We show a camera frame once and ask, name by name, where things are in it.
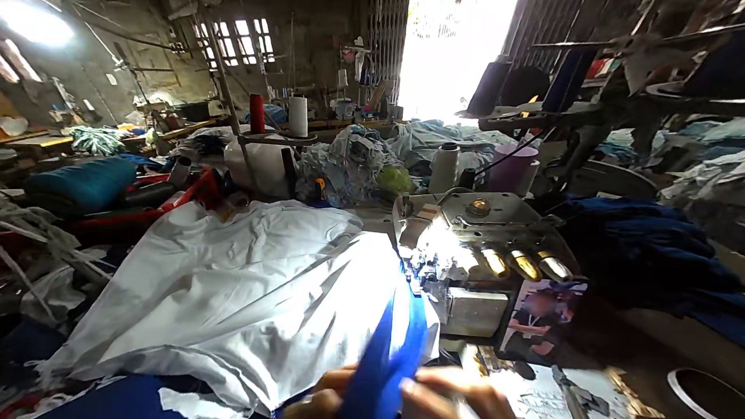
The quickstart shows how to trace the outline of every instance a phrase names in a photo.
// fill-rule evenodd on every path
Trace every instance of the metal gate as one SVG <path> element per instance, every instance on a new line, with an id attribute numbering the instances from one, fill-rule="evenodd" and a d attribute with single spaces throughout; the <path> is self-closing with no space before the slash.
<path id="1" fill-rule="evenodd" d="M 370 0 L 368 43 L 374 84 L 393 81 L 391 101 L 399 100 L 401 60 L 406 39 L 409 0 Z"/>

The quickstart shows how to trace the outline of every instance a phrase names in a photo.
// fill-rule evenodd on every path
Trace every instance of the sewing machine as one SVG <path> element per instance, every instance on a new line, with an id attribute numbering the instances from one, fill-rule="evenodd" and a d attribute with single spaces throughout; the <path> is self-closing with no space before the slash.
<path id="1" fill-rule="evenodd" d="M 399 197 L 393 227 L 415 292 L 443 335 L 503 340 L 515 307 L 538 289 L 577 287 L 577 262 L 555 226 L 510 193 Z"/>

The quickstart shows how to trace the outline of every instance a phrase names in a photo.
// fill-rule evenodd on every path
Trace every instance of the yellow tool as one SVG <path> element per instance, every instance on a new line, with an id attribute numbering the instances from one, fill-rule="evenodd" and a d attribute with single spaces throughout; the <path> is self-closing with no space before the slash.
<path id="1" fill-rule="evenodd" d="M 326 199 L 326 182 L 324 182 L 320 177 L 316 178 L 316 198 L 318 198 L 319 201 L 324 201 Z"/>

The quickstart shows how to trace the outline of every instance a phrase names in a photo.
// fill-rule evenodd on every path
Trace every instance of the green plastic bag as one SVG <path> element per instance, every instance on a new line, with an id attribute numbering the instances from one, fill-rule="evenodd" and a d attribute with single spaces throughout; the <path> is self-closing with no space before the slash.
<path id="1" fill-rule="evenodd" d="M 411 181 L 409 171 L 403 166 L 385 166 L 376 179 L 378 188 L 384 191 L 392 192 L 396 195 L 403 195 L 404 192 L 412 193 L 416 188 Z"/>

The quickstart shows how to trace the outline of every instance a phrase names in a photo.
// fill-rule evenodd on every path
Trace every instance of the hand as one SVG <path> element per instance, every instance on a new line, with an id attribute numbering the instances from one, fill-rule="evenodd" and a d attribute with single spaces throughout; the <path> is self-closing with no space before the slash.
<path id="1" fill-rule="evenodd" d="M 304 400 L 289 405 L 282 417 L 285 419 L 335 419 L 342 397 L 357 365 L 327 371 Z"/>
<path id="2" fill-rule="evenodd" d="M 401 383 L 404 403 L 411 403 L 434 419 L 459 419 L 457 406 L 435 390 L 456 391 L 481 419 L 515 419 L 510 402 L 487 380 L 458 367 L 422 368 L 416 382 Z"/>
<path id="3" fill-rule="evenodd" d="M 531 346 L 530 350 L 532 350 L 533 352 L 539 355 L 546 356 L 548 355 L 549 352 L 551 352 L 553 348 L 554 348 L 554 344 L 552 344 L 549 341 L 544 341 L 544 342 L 541 342 L 541 344 L 535 344 Z"/>
<path id="4" fill-rule="evenodd" d="M 305 400 L 288 406 L 286 419 L 335 419 L 357 367 L 326 372 Z M 458 367 L 422 368 L 416 381 L 402 382 L 402 397 L 434 419 L 459 419 L 456 405 L 430 388 L 461 393 L 481 419 L 515 419 L 507 398 L 489 382 Z"/>
<path id="5" fill-rule="evenodd" d="M 551 326 L 536 326 L 536 331 L 533 333 L 536 336 L 543 336 L 551 330 Z"/>

